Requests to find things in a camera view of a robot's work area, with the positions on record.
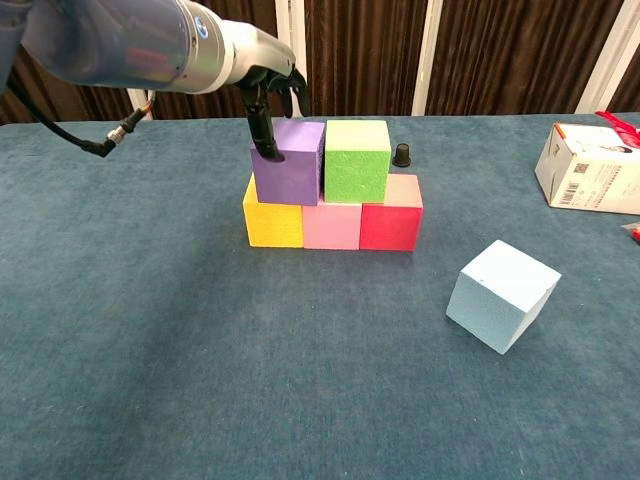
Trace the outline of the purple foam cube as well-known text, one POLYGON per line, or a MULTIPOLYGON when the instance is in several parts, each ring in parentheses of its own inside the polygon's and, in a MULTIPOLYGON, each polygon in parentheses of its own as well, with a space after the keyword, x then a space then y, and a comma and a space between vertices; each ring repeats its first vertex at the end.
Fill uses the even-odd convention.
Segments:
POLYGON ((263 203, 315 206, 320 196, 325 124, 299 119, 273 121, 281 162, 250 148, 257 198, 263 203))

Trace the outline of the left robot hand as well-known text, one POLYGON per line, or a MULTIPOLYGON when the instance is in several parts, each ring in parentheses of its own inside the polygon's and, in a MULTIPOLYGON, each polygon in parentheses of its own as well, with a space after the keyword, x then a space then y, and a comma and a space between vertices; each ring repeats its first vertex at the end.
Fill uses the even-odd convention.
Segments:
POLYGON ((286 118, 293 115, 292 99, 300 113, 311 114, 311 96, 304 76, 297 69, 293 50, 276 37, 244 22, 226 21, 234 60, 228 83, 239 88, 253 144, 259 155, 282 162, 274 136, 269 95, 276 93, 286 118))

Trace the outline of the dark brown curtain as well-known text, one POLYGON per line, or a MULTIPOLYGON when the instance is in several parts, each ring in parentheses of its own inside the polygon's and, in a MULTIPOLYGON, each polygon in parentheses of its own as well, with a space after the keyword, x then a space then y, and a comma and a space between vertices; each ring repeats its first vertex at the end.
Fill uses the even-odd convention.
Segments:
MULTIPOLYGON (((196 0, 276 34, 275 0, 196 0)), ((321 116, 410 115, 429 0, 303 0, 321 116)), ((573 113, 624 0, 443 0, 426 115, 573 113)), ((74 86, 20 48, 13 75, 56 121, 119 120, 124 89, 74 86)), ((640 46, 608 107, 640 113, 640 46)), ((237 91, 159 92, 154 119, 241 117, 237 91)))

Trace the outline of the red foam cube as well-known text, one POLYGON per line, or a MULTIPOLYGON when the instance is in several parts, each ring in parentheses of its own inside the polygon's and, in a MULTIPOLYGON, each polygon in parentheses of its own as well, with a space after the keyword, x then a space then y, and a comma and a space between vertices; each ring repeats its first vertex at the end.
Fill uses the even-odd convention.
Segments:
POLYGON ((360 249, 414 251, 423 210, 418 176, 389 174, 383 202, 362 205, 360 249))

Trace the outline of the pink foam cube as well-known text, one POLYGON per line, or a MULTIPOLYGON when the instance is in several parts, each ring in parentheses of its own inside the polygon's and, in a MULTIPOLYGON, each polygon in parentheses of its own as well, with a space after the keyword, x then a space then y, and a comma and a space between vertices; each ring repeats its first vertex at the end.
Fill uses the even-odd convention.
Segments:
POLYGON ((361 204, 327 203, 302 207, 305 249, 358 250, 361 204))

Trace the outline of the light blue foam cube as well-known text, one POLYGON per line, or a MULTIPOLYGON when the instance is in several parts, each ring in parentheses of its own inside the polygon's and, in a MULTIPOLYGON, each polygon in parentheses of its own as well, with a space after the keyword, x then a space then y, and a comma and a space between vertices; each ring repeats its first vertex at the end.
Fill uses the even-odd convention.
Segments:
POLYGON ((459 272, 446 315, 505 354, 536 320, 561 274, 502 240, 459 272))

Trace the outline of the teal felt table cover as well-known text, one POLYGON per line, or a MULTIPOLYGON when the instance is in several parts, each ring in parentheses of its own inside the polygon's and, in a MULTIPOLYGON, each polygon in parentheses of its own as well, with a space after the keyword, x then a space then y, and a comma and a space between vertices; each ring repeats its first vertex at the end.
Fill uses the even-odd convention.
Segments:
POLYGON ((251 248, 241 119, 0 127, 0 480, 640 480, 640 246, 546 204, 554 122, 390 118, 412 253, 251 248), (561 274, 503 355, 446 315, 496 240, 561 274))

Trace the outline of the green foam cube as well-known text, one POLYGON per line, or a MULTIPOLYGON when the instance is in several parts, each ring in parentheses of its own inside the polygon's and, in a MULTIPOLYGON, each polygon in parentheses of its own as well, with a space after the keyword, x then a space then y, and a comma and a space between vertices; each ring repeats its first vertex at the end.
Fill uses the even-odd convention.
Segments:
POLYGON ((391 142, 385 120, 328 120, 324 200, 383 202, 390 161, 391 142))

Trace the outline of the white printed cardboard box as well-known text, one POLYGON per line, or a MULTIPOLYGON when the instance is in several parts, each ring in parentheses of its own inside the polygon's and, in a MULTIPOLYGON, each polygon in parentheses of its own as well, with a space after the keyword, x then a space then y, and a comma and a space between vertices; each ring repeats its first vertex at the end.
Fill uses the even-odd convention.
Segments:
POLYGON ((610 127, 555 123, 535 176, 553 208, 640 215, 640 149, 610 127))

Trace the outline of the white frame post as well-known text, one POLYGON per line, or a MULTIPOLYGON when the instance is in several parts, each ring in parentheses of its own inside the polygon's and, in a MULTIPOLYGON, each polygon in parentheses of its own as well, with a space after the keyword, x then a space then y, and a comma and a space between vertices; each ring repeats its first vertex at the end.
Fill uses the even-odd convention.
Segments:
POLYGON ((274 0, 277 38, 285 45, 287 59, 291 63, 293 80, 283 91, 281 103, 290 117, 310 117, 310 88, 307 86, 306 27, 304 0, 274 0))
POLYGON ((423 116, 426 111, 443 5, 444 0, 428 0, 412 99, 412 116, 423 116))
POLYGON ((142 110, 143 113, 145 114, 143 119, 152 120, 153 116, 152 116, 151 110, 155 100, 155 91, 128 88, 126 92, 132 107, 135 110, 142 110))
POLYGON ((583 90, 575 114, 607 110, 640 47, 640 0, 624 0, 583 90))

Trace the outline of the yellow foam cube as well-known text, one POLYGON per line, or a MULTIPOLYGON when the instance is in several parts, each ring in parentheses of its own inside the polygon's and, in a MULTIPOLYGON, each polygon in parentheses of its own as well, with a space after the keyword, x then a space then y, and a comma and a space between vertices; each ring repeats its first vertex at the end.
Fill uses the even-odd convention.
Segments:
POLYGON ((254 175, 250 177, 242 207, 250 246, 277 248, 304 246, 302 207, 260 202, 254 175))

